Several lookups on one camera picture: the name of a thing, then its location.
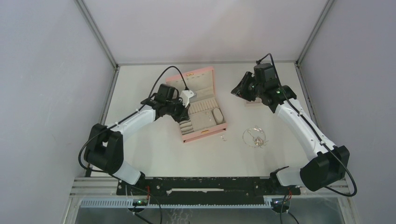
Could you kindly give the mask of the pink jewelry box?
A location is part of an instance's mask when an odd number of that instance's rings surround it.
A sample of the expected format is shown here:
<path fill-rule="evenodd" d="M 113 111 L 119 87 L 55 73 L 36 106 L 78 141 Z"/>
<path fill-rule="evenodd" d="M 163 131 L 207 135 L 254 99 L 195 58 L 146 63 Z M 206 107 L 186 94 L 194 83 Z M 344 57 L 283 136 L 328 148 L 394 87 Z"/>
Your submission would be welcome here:
<path fill-rule="evenodd" d="M 186 72 L 182 77 L 175 75 L 165 79 L 166 84 L 174 86 L 179 91 L 185 89 L 185 84 L 196 96 L 190 100 L 188 110 L 189 120 L 179 122 L 183 143 L 198 140 L 210 135 L 226 131 L 227 122 L 215 94 L 215 69 L 201 68 Z M 219 108 L 224 121 L 216 124 L 213 110 Z"/>

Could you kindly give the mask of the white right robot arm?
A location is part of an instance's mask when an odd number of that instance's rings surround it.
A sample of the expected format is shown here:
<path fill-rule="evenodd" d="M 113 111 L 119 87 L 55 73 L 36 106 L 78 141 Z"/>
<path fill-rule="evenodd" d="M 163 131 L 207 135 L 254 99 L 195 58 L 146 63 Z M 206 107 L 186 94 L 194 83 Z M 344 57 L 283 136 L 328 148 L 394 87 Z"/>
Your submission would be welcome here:
<path fill-rule="evenodd" d="M 284 167 L 274 172 L 270 189 L 282 194 L 289 186 L 305 186 L 310 191 L 330 185 L 350 174 L 347 170 L 350 152 L 336 146 L 309 118 L 297 95 L 287 85 L 281 85 L 276 68 L 269 63 L 258 64 L 246 72 L 231 94 L 246 101 L 261 99 L 292 131 L 302 146 L 308 163 L 300 168 Z"/>

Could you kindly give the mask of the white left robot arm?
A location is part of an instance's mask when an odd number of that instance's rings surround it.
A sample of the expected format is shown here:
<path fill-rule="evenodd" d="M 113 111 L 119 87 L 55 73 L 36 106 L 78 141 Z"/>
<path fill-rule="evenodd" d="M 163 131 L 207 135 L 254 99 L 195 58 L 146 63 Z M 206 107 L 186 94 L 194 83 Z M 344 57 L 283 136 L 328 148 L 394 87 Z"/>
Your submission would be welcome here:
<path fill-rule="evenodd" d="M 97 167 L 96 172 L 128 183 L 128 189 L 136 195 L 143 193 L 146 188 L 146 182 L 141 179 L 143 173 L 125 160 L 124 143 L 141 128 L 165 115 L 175 122 L 188 120 L 193 97 L 195 93 L 188 88 L 179 91 L 161 84 L 158 91 L 141 101 L 141 107 L 132 114 L 108 126 L 95 124 L 79 152 L 79 163 L 85 161 Z"/>

